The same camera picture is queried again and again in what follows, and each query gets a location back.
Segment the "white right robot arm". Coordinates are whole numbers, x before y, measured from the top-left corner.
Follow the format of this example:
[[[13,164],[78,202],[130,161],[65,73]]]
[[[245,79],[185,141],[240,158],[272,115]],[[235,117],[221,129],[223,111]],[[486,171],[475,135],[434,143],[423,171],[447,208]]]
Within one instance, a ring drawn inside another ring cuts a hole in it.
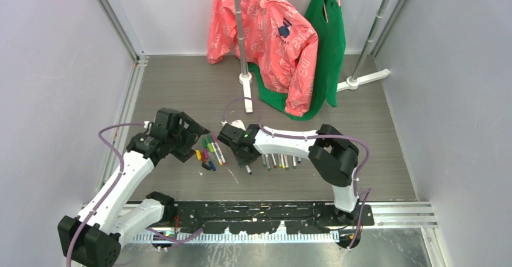
[[[217,139],[231,149],[238,165],[243,167],[270,154],[309,160],[321,178],[332,186],[337,221],[350,225],[358,218],[354,172],[359,149],[333,126],[323,124],[318,130],[298,132],[257,124],[250,124],[246,129],[225,124]]]

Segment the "brown cap marker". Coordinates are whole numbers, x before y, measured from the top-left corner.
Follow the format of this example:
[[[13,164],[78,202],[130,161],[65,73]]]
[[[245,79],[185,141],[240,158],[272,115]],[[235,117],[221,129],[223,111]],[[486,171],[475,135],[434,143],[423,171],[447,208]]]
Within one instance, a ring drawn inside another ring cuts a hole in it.
[[[270,157],[271,157],[271,159],[272,159],[272,165],[273,165],[273,168],[277,168],[277,167],[278,167],[278,164],[277,164],[277,161],[276,161],[276,159],[275,159],[275,154],[274,154],[274,153],[272,153],[272,154],[270,155]]]

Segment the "light green pen cap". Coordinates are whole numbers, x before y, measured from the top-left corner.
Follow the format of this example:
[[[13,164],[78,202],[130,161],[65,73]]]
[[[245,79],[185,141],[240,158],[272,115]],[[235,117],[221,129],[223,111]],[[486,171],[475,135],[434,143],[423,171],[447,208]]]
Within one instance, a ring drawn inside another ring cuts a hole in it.
[[[213,149],[213,147],[212,147],[211,143],[208,143],[208,144],[207,144],[207,148],[208,148],[208,150],[209,150],[211,153],[215,153],[215,150]]]

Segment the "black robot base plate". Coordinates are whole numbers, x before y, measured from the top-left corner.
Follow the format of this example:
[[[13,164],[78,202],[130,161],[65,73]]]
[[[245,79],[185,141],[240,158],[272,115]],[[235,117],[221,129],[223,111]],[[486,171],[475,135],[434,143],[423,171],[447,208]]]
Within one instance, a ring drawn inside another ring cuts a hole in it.
[[[343,215],[323,201],[181,201],[176,213],[135,236],[135,242],[170,246],[169,237],[192,243],[337,243],[356,247],[375,220],[369,205]]]

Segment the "blue pen cap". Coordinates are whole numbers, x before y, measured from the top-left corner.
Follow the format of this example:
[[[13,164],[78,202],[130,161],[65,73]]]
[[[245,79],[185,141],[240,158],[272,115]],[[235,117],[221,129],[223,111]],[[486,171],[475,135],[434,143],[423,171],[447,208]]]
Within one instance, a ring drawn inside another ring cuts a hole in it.
[[[212,171],[216,171],[216,167],[212,161],[208,161],[208,165],[211,168]]]

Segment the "black pen cap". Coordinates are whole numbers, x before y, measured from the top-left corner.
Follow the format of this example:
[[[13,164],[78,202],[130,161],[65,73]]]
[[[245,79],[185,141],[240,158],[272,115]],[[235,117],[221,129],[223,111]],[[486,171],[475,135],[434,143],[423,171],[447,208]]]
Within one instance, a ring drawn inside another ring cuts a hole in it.
[[[207,163],[204,163],[204,162],[202,163],[202,167],[203,167],[205,170],[212,170],[212,168],[210,167],[210,165],[209,165],[209,164],[207,164]]]

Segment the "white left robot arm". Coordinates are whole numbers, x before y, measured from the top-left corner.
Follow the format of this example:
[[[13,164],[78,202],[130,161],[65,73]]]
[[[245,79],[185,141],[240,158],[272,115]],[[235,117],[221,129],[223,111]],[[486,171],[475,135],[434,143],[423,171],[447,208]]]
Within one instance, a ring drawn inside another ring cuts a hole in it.
[[[154,120],[140,124],[124,153],[104,137],[98,137],[119,159],[119,166],[102,188],[74,217],[63,216],[57,231],[66,265],[113,266],[122,248],[153,224],[163,227],[176,220],[174,199],[154,191],[134,209],[121,214],[144,178],[168,155],[186,162],[195,155],[199,138],[210,131],[182,111],[160,109]]]

